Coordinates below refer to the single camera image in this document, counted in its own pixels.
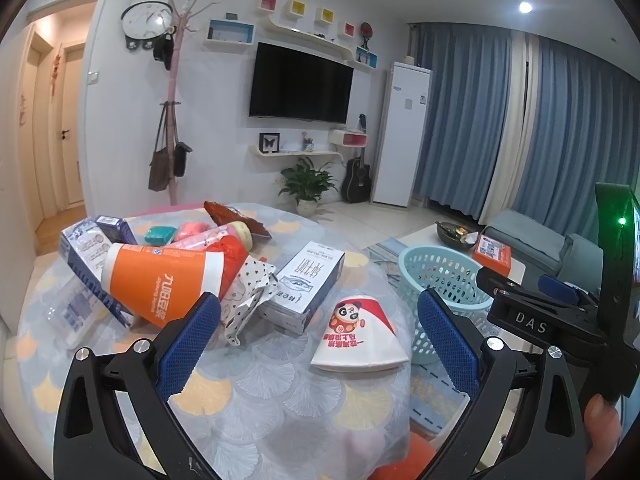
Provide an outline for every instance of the black flat screen tv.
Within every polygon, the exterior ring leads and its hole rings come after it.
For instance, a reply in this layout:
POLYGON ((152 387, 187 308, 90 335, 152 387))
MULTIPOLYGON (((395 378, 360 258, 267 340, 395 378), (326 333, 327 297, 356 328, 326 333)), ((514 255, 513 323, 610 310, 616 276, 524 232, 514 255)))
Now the black flat screen tv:
POLYGON ((345 124, 352 78, 349 66, 259 43, 249 116, 345 124))

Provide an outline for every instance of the bolt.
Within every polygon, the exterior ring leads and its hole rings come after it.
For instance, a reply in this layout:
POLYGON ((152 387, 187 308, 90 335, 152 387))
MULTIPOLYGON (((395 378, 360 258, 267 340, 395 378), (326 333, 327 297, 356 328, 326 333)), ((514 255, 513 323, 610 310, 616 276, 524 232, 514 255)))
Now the bolt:
POLYGON ((550 346, 546 351, 549 352, 549 355, 553 359, 559 359, 562 357, 562 350, 559 349, 557 346, 550 346))
POLYGON ((78 359, 78 361, 84 361, 88 357, 89 357, 88 348, 81 348, 76 352, 76 359, 78 359))
POLYGON ((138 339, 135 343, 133 343, 133 351, 138 354, 143 354, 144 352, 149 350, 150 346, 151 343, 149 342, 149 339, 138 339))
POLYGON ((499 337, 490 337, 486 340, 486 345, 491 350, 502 350, 504 348, 504 341, 502 341, 502 339, 500 339, 499 337))

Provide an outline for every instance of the basket rim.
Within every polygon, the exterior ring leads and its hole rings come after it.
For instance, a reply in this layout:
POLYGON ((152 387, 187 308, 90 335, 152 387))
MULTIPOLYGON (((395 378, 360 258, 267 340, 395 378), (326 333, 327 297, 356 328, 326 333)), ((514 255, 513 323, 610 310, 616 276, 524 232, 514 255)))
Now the basket rim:
MULTIPOLYGON (((402 252, 400 253, 400 255, 398 256, 398 267, 400 269, 400 274, 402 276, 402 278, 404 280, 407 280, 407 282, 409 283, 409 285, 411 285, 415 290, 418 290, 420 292, 426 290, 426 287, 420 285, 420 283, 416 282, 412 276, 409 274, 409 272, 406 270, 406 267, 404 266, 404 258, 406 256, 406 254, 409 251, 413 251, 416 249, 422 249, 422 248, 435 248, 438 250, 442 250, 445 251, 446 253, 449 254, 455 254, 456 256, 464 256, 465 258, 471 260, 471 258, 469 258, 468 256, 466 256, 466 254, 462 254, 458 251, 455 251, 453 249, 450 249, 448 247, 443 247, 440 245, 433 245, 433 244, 423 244, 423 245, 416 245, 413 247, 407 247, 405 249, 402 250, 402 252)), ((482 267, 480 264, 478 264, 478 262, 471 260, 473 263, 477 264, 479 267, 482 267)), ((463 304, 463 303, 455 303, 453 301, 449 301, 446 300, 445 298, 441 297, 442 300, 447 304, 447 306, 449 308, 451 308, 452 310, 461 310, 464 312, 479 312, 481 310, 486 310, 488 309, 491 304, 493 303, 493 298, 491 298, 489 296, 489 299, 486 301, 483 301, 482 303, 474 303, 474 304, 463 304)))

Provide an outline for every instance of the doorway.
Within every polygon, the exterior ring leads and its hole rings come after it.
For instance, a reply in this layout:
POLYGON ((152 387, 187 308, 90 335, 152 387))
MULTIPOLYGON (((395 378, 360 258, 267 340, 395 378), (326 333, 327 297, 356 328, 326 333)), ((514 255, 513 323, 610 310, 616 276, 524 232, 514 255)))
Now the doorway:
POLYGON ((95 1, 33 20, 22 68, 18 146, 22 193, 38 255, 86 217, 78 152, 78 97, 95 1))

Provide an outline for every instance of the picture frame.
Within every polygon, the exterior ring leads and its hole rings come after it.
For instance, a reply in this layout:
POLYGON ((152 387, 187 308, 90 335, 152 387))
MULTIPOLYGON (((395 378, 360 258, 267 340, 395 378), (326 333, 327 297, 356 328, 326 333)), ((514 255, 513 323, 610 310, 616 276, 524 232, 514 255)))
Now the picture frame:
POLYGON ((261 153, 279 153, 280 134, 260 134, 258 150, 260 150, 261 153))

